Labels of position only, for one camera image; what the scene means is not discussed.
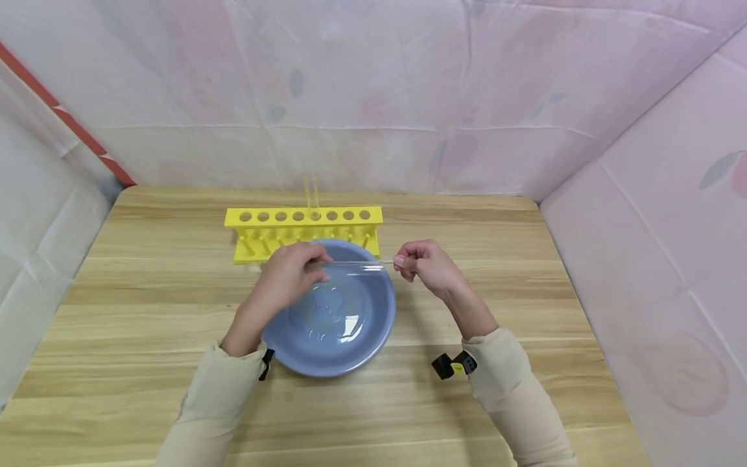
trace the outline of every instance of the wood grain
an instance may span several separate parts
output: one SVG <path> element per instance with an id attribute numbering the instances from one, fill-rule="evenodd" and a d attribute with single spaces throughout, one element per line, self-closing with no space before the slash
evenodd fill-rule
<path id="1" fill-rule="evenodd" d="M 648 461 L 542 215 L 523 198 L 323 194 L 381 205 L 382 254 L 436 239 L 522 340 L 582 466 Z M 202 352 L 258 276 L 233 266 L 228 207 L 303 205 L 303 194 L 129 188 L 114 206 L 0 418 L 3 466 L 153 463 Z M 422 284 L 392 274 L 397 320 L 359 371 L 311 380 L 273 367 L 229 466 L 510 466 L 466 379 L 430 361 L 459 332 Z"/>

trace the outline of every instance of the water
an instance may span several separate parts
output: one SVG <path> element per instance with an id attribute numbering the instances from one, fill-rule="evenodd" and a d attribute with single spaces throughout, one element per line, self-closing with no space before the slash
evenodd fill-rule
<path id="1" fill-rule="evenodd" d="M 312 353 L 339 351 L 364 340 L 371 300 L 362 278 L 343 267 L 326 270 L 330 282 L 316 284 L 288 309 L 288 324 L 297 342 Z"/>

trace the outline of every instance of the blue basin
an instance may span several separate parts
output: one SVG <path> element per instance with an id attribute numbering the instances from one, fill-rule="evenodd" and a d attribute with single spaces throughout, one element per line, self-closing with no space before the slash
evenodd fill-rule
<path id="1" fill-rule="evenodd" d="M 376 261 L 358 245 L 320 241 L 336 262 Z M 394 325 L 394 286 L 385 270 L 356 266 L 326 269 L 330 282 L 316 284 L 267 325 L 262 339 L 275 358 L 310 377 L 337 377 L 360 368 L 384 346 Z"/>

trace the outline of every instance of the beige sleeve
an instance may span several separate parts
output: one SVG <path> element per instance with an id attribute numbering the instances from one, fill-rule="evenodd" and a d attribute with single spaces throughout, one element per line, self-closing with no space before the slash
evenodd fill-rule
<path id="1" fill-rule="evenodd" d="M 241 358 L 210 346 L 182 401 L 156 467 L 221 467 L 249 395 L 264 370 L 267 345 Z"/>
<path id="2" fill-rule="evenodd" d="M 477 362 L 472 394 L 506 440 L 519 467 L 577 467 L 576 456 L 548 393 L 511 331 L 463 342 Z"/>

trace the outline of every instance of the test tube rack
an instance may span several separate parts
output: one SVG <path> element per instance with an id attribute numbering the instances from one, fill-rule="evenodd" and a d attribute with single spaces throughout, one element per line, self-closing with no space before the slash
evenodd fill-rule
<path id="1" fill-rule="evenodd" d="M 381 206 L 342 208 L 228 208 L 224 226 L 237 235 L 235 265 L 264 263 L 278 248 L 298 241 L 337 238 L 380 258 Z"/>

